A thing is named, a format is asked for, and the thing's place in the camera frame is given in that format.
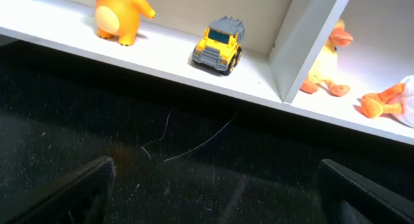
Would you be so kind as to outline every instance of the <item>yellow toy truck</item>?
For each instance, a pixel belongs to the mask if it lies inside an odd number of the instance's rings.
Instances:
[[[205,64],[224,75],[233,72],[241,58],[245,26],[239,19],[224,16],[210,24],[193,51],[193,61]]]

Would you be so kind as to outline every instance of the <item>yellow belly patch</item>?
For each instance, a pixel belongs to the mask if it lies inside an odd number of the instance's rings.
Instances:
[[[120,28],[118,17],[110,8],[106,6],[99,6],[96,9],[95,20],[102,30],[110,34],[118,32]]]

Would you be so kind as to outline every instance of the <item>plush toy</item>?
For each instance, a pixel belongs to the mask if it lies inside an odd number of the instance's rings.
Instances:
[[[382,93],[364,95],[361,109],[368,118],[391,114],[405,125],[414,128],[414,76],[405,77],[399,84]]]
[[[319,89],[322,82],[328,87],[332,95],[343,96],[349,92],[348,85],[336,85],[332,78],[336,74],[338,55],[336,46],[348,46],[353,37],[345,31],[345,23],[339,19],[328,40],[316,58],[312,68],[302,84],[301,90],[313,94]]]
[[[96,0],[98,36],[105,39],[119,36],[119,44],[133,45],[140,26],[140,14],[150,19],[155,17],[155,11],[146,0]]]

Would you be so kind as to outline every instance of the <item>plush duck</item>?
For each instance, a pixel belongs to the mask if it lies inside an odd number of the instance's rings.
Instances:
[[[382,93],[364,95],[362,113],[368,118],[391,114],[403,124],[414,128],[414,75]]]
[[[336,85],[332,78],[335,76],[337,69],[336,46],[348,46],[352,41],[353,37],[345,31],[345,23],[342,19],[339,19],[310,69],[301,90],[313,94],[318,91],[318,84],[325,83],[332,95],[339,97],[346,95],[349,92],[349,86]]]
[[[146,0],[96,0],[98,36],[105,39],[119,36],[119,44],[133,45],[140,26],[140,14],[150,19],[155,17],[155,11]]]

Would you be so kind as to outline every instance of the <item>toy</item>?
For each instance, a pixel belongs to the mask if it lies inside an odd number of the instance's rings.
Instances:
[[[240,62],[244,37],[243,22],[224,16],[204,31],[203,39],[194,48],[193,61],[229,75]]]
[[[105,39],[119,36],[119,44],[133,45],[140,26],[140,14],[150,19],[155,17],[155,11],[146,0],[96,0],[98,36]]]
[[[301,90],[313,94],[318,91],[318,84],[324,82],[332,95],[339,97],[346,95],[349,92],[349,86],[336,85],[332,78],[337,70],[338,55],[336,46],[348,46],[352,41],[353,37],[345,31],[345,23],[339,19],[310,69]]]
[[[399,84],[382,93],[364,95],[361,109],[368,118],[388,113],[414,128],[414,75],[405,77]]]

